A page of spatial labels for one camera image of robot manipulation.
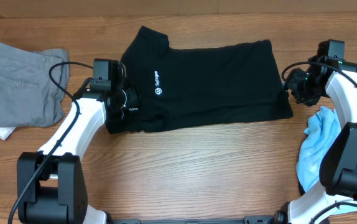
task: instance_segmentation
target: black t-shirt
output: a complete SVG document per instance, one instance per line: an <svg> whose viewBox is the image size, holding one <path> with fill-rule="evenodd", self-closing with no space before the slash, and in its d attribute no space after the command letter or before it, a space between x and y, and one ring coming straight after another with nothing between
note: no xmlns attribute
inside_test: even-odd
<svg viewBox="0 0 357 224"><path fill-rule="evenodd" d="M124 121L107 122L111 133L293 116L269 40L177 50L167 35L143 26L121 61L141 107Z"/></svg>

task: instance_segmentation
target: unsplash logo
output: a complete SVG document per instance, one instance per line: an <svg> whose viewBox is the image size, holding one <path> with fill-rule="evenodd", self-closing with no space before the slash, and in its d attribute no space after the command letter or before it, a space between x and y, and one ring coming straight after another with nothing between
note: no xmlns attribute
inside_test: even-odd
<svg viewBox="0 0 357 224"><path fill-rule="evenodd" d="M154 74L155 74L155 86L157 87L155 89L155 93L156 93L156 95L161 95L162 89L160 87L158 87L160 85L158 71L155 71Z"/></svg>

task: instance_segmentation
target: beige wall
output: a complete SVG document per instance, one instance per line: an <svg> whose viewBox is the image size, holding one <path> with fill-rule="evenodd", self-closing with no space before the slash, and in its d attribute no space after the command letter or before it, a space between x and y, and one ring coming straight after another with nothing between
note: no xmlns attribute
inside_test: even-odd
<svg viewBox="0 0 357 224"><path fill-rule="evenodd" d="M0 0L0 17L355 12L357 0Z"/></svg>

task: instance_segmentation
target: blue cloth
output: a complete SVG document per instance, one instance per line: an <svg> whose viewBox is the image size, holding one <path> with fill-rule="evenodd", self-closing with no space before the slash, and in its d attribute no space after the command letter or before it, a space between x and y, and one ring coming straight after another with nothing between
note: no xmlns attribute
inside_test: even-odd
<svg viewBox="0 0 357 224"><path fill-rule="evenodd" d="M341 131L336 111L324 106L307 123L304 133L308 137L300 148L296 164L297 178L306 192L318 182L321 161ZM357 208L343 207L336 214L354 211Z"/></svg>

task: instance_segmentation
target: gray towel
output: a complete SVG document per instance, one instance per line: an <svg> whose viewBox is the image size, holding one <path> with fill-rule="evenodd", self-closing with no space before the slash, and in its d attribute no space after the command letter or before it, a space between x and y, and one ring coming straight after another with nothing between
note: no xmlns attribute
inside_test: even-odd
<svg viewBox="0 0 357 224"><path fill-rule="evenodd" d="M0 43L0 127L56 124L63 117L64 92L49 78L52 65L68 61L63 49L26 52ZM53 78L68 85L69 66L53 70Z"/></svg>

